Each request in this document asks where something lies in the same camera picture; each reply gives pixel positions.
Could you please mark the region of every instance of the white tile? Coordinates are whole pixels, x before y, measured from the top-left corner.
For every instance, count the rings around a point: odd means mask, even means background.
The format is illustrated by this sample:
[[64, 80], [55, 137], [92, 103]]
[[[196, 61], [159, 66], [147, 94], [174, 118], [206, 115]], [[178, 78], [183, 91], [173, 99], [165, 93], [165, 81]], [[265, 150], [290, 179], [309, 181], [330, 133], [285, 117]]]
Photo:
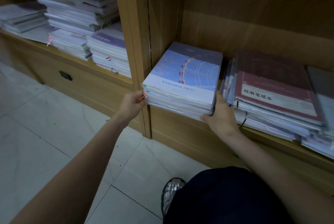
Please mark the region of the white tile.
[[88, 221], [88, 219], [90, 218], [91, 214], [94, 212], [94, 210], [96, 209], [96, 207], [98, 206], [98, 204], [100, 203], [100, 201], [102, 200], [102, 198], [104, 197], [104, 195], [106, 194], [106, 192], [108, 191], [110, 185], [107, 184], [105, 181], [101, 181], [100, 186], [98, 187], [98, 191], [96, 192], [95, 198], [93, 200], [93, 203], [90, 207], [90, 210], [88, 212], [87, 218], [85, 220], [85, 222]]
[[0, 223], [9, 223], [70, 158], [8, 116], [0, 119]]
[[[71, 158], [109, 119], [51, 88], [9, 115]], [[112, 184], [142, 138], [129, 127], [122, 132], [104, 175], [108, 184]]]
[[186, 182], [209, 167], [157, 142], [143, 138], [113, 186], [162, 218], [161, 193], [173, 177]]
[[161, 224], [162, 220], [147, 209], [110, 187], [87, 224]]
[[0, 117], [47, 88], [25, 74], [0, 63]]

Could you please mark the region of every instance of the hand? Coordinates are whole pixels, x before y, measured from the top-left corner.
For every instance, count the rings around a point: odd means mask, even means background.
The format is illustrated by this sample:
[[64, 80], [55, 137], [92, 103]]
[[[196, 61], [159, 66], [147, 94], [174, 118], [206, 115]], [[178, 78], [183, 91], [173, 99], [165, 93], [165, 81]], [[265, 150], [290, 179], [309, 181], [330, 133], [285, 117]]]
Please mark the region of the hand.
[[207, 122], [211, 130], [218, 135], [222, 140], [225, 137], [230, 137], [240, 134], [234, 110], [225, 102], [223, 96], [216, 92], [216, 107], [212, 116], [202, 115], [201, 119]]
[[139, 90], [134, 93], [127, 93], [122, 99], [119, 110], [116, 116], [119, 117], [125, 123], [129, 123], [133, 120], [141, 111], [141, 109], [147, 104], [147, 100], [142, 99], [143, 91]]

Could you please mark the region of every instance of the bookshelf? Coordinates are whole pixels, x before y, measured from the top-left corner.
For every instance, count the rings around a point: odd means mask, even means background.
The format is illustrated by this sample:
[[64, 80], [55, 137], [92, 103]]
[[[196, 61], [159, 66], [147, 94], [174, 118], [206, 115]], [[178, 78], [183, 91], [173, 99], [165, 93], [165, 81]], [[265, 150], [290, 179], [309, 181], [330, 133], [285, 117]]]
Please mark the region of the bookshelf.
[[[7, 4], [24, 0], [0, 0]], [[53, 47], [1, 32], [0, 61], [108, 115], [141, 83], [173, 41], [223, 52], [257, 49], [334, 70], [334, 0], [117, 0], [132, 79]], [[73, 76], [69, 81], [59, 71]], [[131, 127], [210, 167], [245, 167], [208, 125], [145, 107]], [[334, 195], [334, 162], [298, 144], [242, 132], [293, 172]]]

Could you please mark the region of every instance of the metallic woven shoe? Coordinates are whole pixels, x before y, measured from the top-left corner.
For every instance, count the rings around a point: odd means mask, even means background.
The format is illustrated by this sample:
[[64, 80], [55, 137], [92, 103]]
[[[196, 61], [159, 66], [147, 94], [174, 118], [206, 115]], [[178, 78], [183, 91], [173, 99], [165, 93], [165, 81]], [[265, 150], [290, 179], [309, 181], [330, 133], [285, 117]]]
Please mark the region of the metallic woven shoe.
[[172, 203], [175, 193], [185, 185], [186, 182], [181, 178], [172, 178], [165, 185], [161, 195], [161, 211], [164, 219], [169, 209], [170, 203]]

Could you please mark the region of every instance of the dark navy pants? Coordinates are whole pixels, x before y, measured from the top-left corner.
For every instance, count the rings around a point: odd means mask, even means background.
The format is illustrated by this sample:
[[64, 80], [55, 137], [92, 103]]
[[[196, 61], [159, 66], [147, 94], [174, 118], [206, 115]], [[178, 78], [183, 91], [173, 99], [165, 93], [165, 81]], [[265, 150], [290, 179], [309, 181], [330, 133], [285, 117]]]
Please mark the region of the dark navy pants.
[[243, 168], [205, 170], [174, 196], [164, 224], [294, 223], [257, 175]]

